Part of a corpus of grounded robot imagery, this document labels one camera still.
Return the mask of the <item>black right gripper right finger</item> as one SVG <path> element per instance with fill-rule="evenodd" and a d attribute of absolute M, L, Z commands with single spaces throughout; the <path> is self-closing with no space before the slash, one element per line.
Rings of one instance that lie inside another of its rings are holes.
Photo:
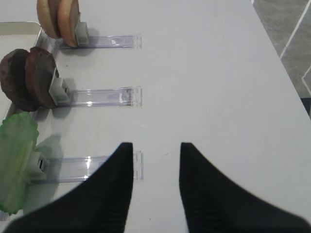
<path fill-rule="evenodd" d="M 192 144 L 180 148 L 179 189 L 190 233 L 309 233 L 303 218 L 249 193 Z"/>

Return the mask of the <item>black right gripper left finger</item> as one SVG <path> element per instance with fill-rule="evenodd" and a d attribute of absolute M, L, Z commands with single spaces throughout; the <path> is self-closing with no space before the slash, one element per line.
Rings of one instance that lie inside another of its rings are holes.
<path fill-rule="evenodd" d="M 86 181 L 12 221 L 6 233 L 122 233 L 134 183 L 133 145 L 121 143 Z"/>

